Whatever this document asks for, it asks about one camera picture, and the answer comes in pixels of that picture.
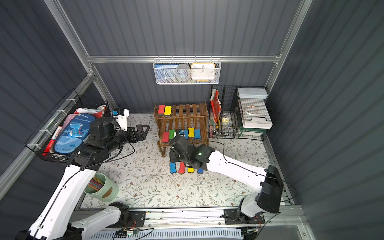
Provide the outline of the blue eraser top shelf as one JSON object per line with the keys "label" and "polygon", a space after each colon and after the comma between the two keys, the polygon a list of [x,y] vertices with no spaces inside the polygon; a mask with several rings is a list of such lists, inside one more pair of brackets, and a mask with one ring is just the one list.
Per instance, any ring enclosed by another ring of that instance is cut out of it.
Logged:
{"label": "blue eraser top shelf", "polygon": [[176,164],[175,163],[170,163],[170,173],[175,174],[177,172],[176,169]]}

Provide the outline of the green eraser shelf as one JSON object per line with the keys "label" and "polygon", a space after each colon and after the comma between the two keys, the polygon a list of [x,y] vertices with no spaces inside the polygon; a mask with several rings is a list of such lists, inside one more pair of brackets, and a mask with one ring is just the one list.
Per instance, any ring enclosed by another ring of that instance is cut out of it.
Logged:
{"label": "green eraser shelf", "polygon": [[176,130],[169,130],[169,139],[173,139],[177,135]]}

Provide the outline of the red eraser top shelf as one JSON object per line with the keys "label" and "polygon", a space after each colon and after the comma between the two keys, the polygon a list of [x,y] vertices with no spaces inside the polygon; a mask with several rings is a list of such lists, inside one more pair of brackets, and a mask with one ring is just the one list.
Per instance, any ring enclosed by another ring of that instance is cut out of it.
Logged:
{"label": "red eraser top shelf", "polygon": [[165,114],[165,107],[166,107],[165,105],[159,105],[157,114],[158,115],[164,115]]}

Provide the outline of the yellow eraser top shelf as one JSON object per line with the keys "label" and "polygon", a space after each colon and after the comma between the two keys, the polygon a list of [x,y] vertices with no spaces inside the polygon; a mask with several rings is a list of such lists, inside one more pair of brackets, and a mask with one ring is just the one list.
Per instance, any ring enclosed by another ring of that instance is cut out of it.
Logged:
{"label": "yellow eraser top shelf", "polygon": [[171,116],[172,115],[172,106],[165,106],[164,115],[165,116]]}

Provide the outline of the yellow eraser shelf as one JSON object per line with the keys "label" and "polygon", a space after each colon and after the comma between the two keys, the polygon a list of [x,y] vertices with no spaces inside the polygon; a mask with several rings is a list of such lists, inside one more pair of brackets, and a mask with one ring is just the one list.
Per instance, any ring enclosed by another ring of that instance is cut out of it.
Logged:
{"label": "yellow eraser shelf", "polygon": [[164,115],[165,116],[171,116],[172,115],[172,106],[165,106]]}
{"label": "yellow eraser shelf", "polygon": [[189,138],[195,137],[195,128],[188,128],[188,137]]}

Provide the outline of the wooden two-tier shelf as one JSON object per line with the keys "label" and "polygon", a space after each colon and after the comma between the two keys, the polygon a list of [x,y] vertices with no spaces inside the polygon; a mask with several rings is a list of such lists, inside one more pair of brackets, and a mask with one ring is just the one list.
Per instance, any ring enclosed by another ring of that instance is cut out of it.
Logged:
{"label": "wooden two-tier shelf", "polygon": [[155,104],[154,117],[158,127],[159,140],[157,142],[161,156],[166,156],[166,149],[168,143],[162,142],[162,135],[169,130],[183,131],[188,128],[195,128],[201,130],[201,139],[188,138],[190,143],[195,145],[208,144],[208,108],[206,103],[200,104],[179,104],[179,105],[165,105],[172,106],[172,115],[158,115],[158,106]]}

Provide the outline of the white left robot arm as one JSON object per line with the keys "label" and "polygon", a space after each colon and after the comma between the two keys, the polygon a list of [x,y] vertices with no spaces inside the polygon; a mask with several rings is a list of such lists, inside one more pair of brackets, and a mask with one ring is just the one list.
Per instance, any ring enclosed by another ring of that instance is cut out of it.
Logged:
{"label": "white left robot arm", "polygon": [[110,153],[125,144],[141,142],[150,130],[148,125],[121,129],[111,117],[90,123],[87,141],[78,146],[68,160],[62,180],[37,220],[28,230],[20,231],[17,240],[84,240],[103,228],[124,228],[131,223],[129,207],[114,202],[91,217],[70,223],[86,186],[103,163],[111,162]]}

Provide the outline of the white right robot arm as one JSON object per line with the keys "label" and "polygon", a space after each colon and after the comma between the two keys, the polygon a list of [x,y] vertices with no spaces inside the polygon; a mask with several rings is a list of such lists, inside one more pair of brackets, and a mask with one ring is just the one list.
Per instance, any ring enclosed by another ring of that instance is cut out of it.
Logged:
{"label": "white right robot arm", "polygon": [[263,213],[280,213],[284,181],[276,167],[269,165],[265,169],[247,165],[208,145],[197,147],[183,136],[174,137],[169,144],[171,163],[180,162],[188,168],[225,175],[254,191],[241,199],[233,220],[249,224],[255,217],[261,220]]}

